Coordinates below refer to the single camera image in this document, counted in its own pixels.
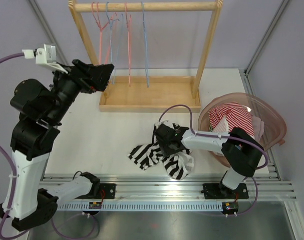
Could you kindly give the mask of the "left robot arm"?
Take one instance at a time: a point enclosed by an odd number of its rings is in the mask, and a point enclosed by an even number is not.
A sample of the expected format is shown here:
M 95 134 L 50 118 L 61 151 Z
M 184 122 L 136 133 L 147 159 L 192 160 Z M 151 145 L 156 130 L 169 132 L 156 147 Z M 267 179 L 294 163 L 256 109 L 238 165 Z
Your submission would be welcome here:
M 12 174 L 7 197 L 0 204 L 0 217 L 11 218 L 16 230 L 45 224 L 65 202 L 100 195 L 100 179 L 89 172 L 48 189 L 40 188 L 40 181 L 62 118 L 80 93 L 103 92 L 113 69 L 111 63 L 93 65 L 75 59 L 71 66 L 54 71 L 50 88 L 33 78 L 17 85 L 10 102 L 20 113 L 10 145 Z

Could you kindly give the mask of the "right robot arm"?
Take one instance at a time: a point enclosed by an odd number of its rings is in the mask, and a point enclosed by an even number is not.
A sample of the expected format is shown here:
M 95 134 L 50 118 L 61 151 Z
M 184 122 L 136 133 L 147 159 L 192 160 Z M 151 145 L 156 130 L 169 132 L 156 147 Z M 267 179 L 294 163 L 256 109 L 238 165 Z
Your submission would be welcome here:
M 154 130 L 154 136 L 165 157 L 199 149 L 226 158 L 229 168 L 219 183 L 203 189 L 206 199 L 242 199 L 239 185 L 254 175 L 264 154 L 263 147 L 238 127 L 230 132 L 196 132 L 188 127 L 169 127 L 162 123 Z

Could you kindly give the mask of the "black white striped tank top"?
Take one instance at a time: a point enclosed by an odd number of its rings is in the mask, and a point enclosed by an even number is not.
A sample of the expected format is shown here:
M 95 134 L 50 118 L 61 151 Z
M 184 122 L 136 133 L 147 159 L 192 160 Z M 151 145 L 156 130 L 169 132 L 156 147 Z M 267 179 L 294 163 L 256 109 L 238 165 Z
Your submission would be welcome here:
M 162 163 L 170 177 L 175 180 L 182 180 L 192 173 L 195 165 L 194 157 L 190 155 L 190 150 L 189 154 L 183 151 L 173 155 L 163 155 L 154 135 L 154 131 L 161 124 L 165 124 L 171 128 L 173 128 L 173 124 L 178 125 L 176 123 L 169 123 L 168 121 L 156 123 L 153 129 L 152 142 L 137 145 L 127 154 L 127 157 L 142 171 Z

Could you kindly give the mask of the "mauve tank top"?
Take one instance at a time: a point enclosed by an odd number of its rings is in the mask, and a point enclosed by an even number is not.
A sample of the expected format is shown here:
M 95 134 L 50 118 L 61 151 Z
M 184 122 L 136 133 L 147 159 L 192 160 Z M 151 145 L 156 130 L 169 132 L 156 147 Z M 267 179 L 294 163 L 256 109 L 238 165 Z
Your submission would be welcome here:
M 254 139 L 259 142 L 264 134 L 264 122 L 256 116 L 252 116 L 252 125 L 254 130 Z

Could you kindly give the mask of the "red striped tank top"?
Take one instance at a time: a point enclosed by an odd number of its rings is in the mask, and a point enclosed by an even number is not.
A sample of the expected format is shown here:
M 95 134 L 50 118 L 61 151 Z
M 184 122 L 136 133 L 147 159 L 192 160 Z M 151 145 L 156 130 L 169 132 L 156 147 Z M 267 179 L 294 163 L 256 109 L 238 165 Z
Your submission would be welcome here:
M 241 128 L 254 138 L 252 115 L 239 103 L 222 103 L 212 108 L 208 115 L 213 132 L 229 133 L 234 128 Z

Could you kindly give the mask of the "blue wire hanger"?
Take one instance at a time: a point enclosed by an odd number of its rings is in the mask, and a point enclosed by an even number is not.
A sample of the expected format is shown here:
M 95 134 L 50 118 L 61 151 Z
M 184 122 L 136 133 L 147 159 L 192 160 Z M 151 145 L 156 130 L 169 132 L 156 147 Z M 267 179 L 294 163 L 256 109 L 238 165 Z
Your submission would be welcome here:
M 149 88 L 149 69 L 148 69 L 148 41 L 147 41 L 147 33 L 146 33 L 146 25 L 145 25 L 145 15 L 144 15 L 144 3 L 141 1 L 142 8 L 142 25 L 143 25 L 143 36 L 144 36 L 144 57 L 145 57 L 145 77 L 146 77 L 146 85 Z
M 120 38 L 123 33 L 123 23 L 124 23 L 124 14 L 123 13 L 112 13 L 109 16 L 108 9 L 109 2 L 106 3 L 106 16 L 108 17 L 108 27 L 109 27 L 109 51 L 108 51 L 108 63 L 116 64 L 119 56 L 119 47 L 120 47 Z

